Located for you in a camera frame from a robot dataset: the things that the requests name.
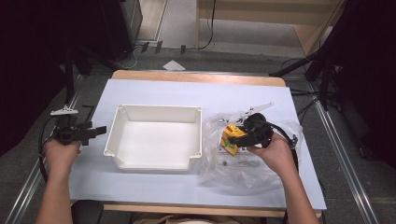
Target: cable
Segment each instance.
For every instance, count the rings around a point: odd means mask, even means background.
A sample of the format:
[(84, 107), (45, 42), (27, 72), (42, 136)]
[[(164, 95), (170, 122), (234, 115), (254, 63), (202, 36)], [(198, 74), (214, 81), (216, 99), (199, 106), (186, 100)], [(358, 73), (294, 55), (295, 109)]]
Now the cable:
[(288, 63), (288, 62), (290, 62), (290, 61), (293, 61), (293, 60), (301, 60), (302, 58), (291, 58), (291, 59), (287, 59), (286, 61), (284, 61), (281, 65), (280, 65), (280, 68), (283, 70), (284, 69), (284, 65), (285, 65), (285, 63)]
[[(319, 178), (318, 178), (318, 182), (319, 182), (319, 185), (320, 185), (320, 189), (322, 190), (323, 197), (326, 198), (326, 189), (324, 188), (324, 185), (323, 185), (323, 183), (320, 181)], [(321, 216), (322, 216), (322, 220), (323, 220), (322, 223), (323, 223), (323, 224), (326, 224), (326, 217), (324, 216), (324, 211), (321, 212)]]
[(280, 128), (279, 126), (277, 126), (277, 125), (275, 125), (275, 124), (273, 124), (273, 123), (270, 123), (270, 122), (264, 121), (264, 120), (254, 120), (254, 122), (255, 122), (255, 123), (260, 123), (260, 124), (263, 124), (263, 125), (268, 125), (268, 126), (270, 126), (270, 127), (272, 127), (272, 128), (277, 129), (277, 130), (280, 132), (280, 134), (282, 134), (283, 137), (285, 137), (286, 140), (288, 140), (290, 149), (294, 149), (295, 144), (296, 144), (296, 143), (294, 142), (294, 139), (293, 139), (293, 140), (290, 139), (290, 137), (286, 134), (286, 132), (285, 132), (282, 128)]
[(128, 51), (124, 51), (124, 55), (122, 56), (122, 58), (118, 59), (117, 62), (120, 62), (120, 61), (126, 59), (126, 57), (128, 57)]
[[(198, 48), (198, 49), (196, 49), (196, 48), (187, 48), (186, 50), (201, 50), (201, 49), (205, 49), (205, 48), (207, 48), (207, 46), (209, 46), (210, 43), (212, 43), (213, 34), (214, 34), (214, 31), (213, 31), (213, 27), (214, 27), (213, 21), (214, 21), (214, 19), (215, 19), (215, 11), (216, 11), (216, 0), (213, 1), (213, 10), (212, 10), (211, 27), (209, 27), (209, 30), (210, 30), (210, 39), (209, 39), (209, 41), (207, 42), (207, 44), (206, 44), (205, 46), (203, 46), (203, 47)], [(157, 48), (157, 47), (153, 47), (153, 46), (148, 46), (148, 47), (151, 48), (151, 49), (156, 49), (156, 48)]]
[(291, 96), (303, 96), (303, 95), (318, 95), (319, 91), (301, 91), (296, 89), (290, 89), (290, 91), (297, 91), (298, 93), (292, 93)]
[(304, 117), (305, 117), (305, 114), (306, 114), (306, 112), (308, 111), (308, 109), (314, 104), (314, 103), (316, 103), (318, 101), (318, 98), (316, 98), (316, 99), (314, 99), (314, 100), (312, 100), (311, 101), (311, 103), (309, 103), (309, 105), (308, 106), (306, 106), (305, 108), (304, 108), (304, 113), (303, 113), (303, 116), (301, 117), (301, 119), (300, 119), (300, 124), (302, 124), (303, 123), (303, 120), (304, 120)]
[(43, 179), (46, 183), (49, 177), (47, 174), (46, 167), (44, 165), (45, 152), (43, 149), (44, 149), (44, 145), (52, 138), (52, 135), (48, 137), (44, 142), (43, 142), (43, 135), (51, 119), (54, 119), (54, 117), (50, 117), (44, 122), (43, 126), (40, 129), (40, 134), (38, 136), (38, 160), (39, 160), (40, 173), (43, 176)]
[(88, 113), (87, 118), (85, 118), (85, 122), (88, 122), (91, 120), (93, 110), (95, 110), (96, 106), (95, 105), (83, 105), (82, 107), (90, 108), (90, 112)]
[(128, 70), (128, 69), (131, 69), (131, 68), (134, 68), (135, 66), (136, 66), (136, 64), (137, 64), (137, 58), (136, 58), (136, 55), (135, 55), (135, 52), (138, 50), (138, 49), (141, 49), (141, 47), (137, 47), (137, 48), (135, 48), (134, 49), (134, 51), (133, 51), (133, 56), (134, 56), (134, 65), (132, 65), (132, 66), (129, 66), (129, 67), (125, 67), (125, 66), (123, 66), (122, 64), (120, 64), (120, 63), (117, 63), (117, 62), (114, 62), (114, 63), (116, 63), (117, 65), (119, 65), (121, 68), (123, 68), (123, 69), (125, 69), (125, 70)]

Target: white plastic bin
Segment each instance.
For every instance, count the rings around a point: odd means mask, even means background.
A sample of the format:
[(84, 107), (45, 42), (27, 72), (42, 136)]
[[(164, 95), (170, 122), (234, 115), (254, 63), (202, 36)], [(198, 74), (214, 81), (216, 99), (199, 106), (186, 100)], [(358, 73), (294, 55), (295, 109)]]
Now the white plastic bin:
[(202, 156), (202, 109), (119, 105), (104, 154), (122, 170), (189, 170)]

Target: yellow toy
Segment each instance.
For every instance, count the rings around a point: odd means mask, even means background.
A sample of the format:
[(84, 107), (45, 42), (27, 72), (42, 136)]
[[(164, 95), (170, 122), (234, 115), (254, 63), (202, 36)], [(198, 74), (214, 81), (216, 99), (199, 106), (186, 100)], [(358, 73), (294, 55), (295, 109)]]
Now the yellow toy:
[(243, 135), (245, 135), (245, 133), (242, 130), (236, 127), (233, 123), (230, 123), (222, 133), (220, 144), (234, 156), (238, 153), (238, 146), (231, 144), (228, 137), (240, 137)]

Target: wooden table edge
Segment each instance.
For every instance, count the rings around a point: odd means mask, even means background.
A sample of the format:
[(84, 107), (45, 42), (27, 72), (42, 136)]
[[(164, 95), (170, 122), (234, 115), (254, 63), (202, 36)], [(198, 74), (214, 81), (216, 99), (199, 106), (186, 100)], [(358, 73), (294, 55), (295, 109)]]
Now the wooden table edge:
[[(193, 205), (172, 205), (172, 204), (115, 204), (105, 203), (105, 210), (129, 211), (144, 213), (166, 213), (166, 214), (192, 214), (192, 215), (213, 215), (213, 216), (237, 216), (237, 217), (283, 217), (285, 209), (266, 208), (228, 208), (228, 207), (201, 207)], [(321, 217), (321, 210), (316, 210), (317, 217)]]
[(168, 72), (168, 71), (118, 70), (113, 73), (112, 78), (286, 87), (285, 80), (283, 80), (280, 77), (251, 77), (251, 76), (212, 74), (205, 72), (183, 73), (183, 72)]

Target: clear plastic bag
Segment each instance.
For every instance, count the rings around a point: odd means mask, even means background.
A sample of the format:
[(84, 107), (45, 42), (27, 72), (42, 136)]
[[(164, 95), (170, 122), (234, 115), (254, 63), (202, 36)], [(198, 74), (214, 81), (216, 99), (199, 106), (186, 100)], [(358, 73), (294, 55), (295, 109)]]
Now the clear plastic bag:
[[(281, 187), (282, 183), (277, 174), (261, 158), (247, 151), (244, 147), (238, 148), (238, 153), (233, 156), (220, 146), (223, 130), (230, 123), (242, 125), (240, 119), (243, 114), (245, 113), (217, 114), (204, 120), (204, 155), (201, 162), (200, 177), (203, 180), (214, 180), (229, 187), (260, 188), (261, 190)], [(282, 128), (289, 137), (296, 135), (298, 138), (296, 152), (298, 158), (300, 158), (301, 143), (304, 137), (303, 127), (292, 120), (273, 123)]]

